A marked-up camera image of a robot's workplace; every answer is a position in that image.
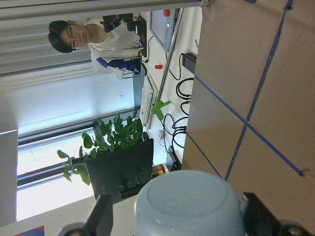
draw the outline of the glasses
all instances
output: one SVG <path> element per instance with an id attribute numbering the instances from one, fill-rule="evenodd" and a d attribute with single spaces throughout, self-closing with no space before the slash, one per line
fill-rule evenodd
<path id="1" fill-rule="evenodd" d="M 70 36 L 71 36 L 71 38 L 73 38 L 73 41 L 71 43 L 71 48 L 75 51 L 75 50 L 79 49 L 80 47 L 76 46 L 75 43 L 74 43 L 75 39 L 74 39 L 74 36 L 73 36 L 73 29 L 71 28 L 70 25 L 69 25 L 69 29 L 70 29 Z"/>

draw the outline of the green plant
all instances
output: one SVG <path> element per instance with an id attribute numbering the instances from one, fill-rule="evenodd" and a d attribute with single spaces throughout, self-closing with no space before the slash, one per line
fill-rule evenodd
<path id="1" fill-rule="evenodd" d="M 128 116 L 125 125 L 123 125 L 123 119 L 119 114 L 114 118 L 114 122 L 109 120 L 108 124 L 105 124 L 98 118 L 102 135 L 96 135 L 94 140 L 86 132 L 82 134 L 83 146 L 88 149 L 94 148 L 90 153 L 87 153 L 83 152 L 83 147 L 80 146 L 79 159 L 70 157 L 63 151 L 58 150 L 57 154 L 60 158 L 67 158 L 66 164 L 63 164 L 65 166 L 63 176 L 71 181 L 72 174 L 80 175 L 82 181 L 90 185 L 91 180 L 85 164 L 86 161 L 97 158 L 101 154 L 113 152 L 141 142 L 143 128 L 140 118 L 135 118 L 136 114 L 137 111 L 133 113 L 132 117 Z"/>

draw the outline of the man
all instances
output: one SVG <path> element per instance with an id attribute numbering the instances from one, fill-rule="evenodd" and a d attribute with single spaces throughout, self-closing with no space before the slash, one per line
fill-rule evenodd
<path id="1" fill-rule="evenodd" d="M 88 18 L 84 25 L 70 20 L 53 21 L 49 24 L 50 44 L 61 53 L 70 53 L 88 45 L 102 66 L 139 74 L 139 36 L 128 31 L 123 21 L 106 33 L 100 21 L 102 18 Z"/>

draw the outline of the white cup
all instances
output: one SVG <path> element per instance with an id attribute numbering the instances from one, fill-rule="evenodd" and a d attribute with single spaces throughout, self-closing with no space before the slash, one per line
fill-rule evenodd
<path id="1" fill-rule="evenodd" d="M 181 170 L 158 176 L 139 192 L 135 236 L 244 236 L 240 202 L 223 179 Z"/>

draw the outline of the red and blue poster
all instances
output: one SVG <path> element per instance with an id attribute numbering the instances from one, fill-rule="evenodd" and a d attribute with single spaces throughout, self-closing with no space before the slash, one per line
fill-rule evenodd
<path id="1" fill-rule="evenodd" d="M 24 233 L 20 233 L 15 236 L 45 236 L 44 226 L 40 226 L 36 229 L 32 229 L 32 230 L 26 231 Z"/>

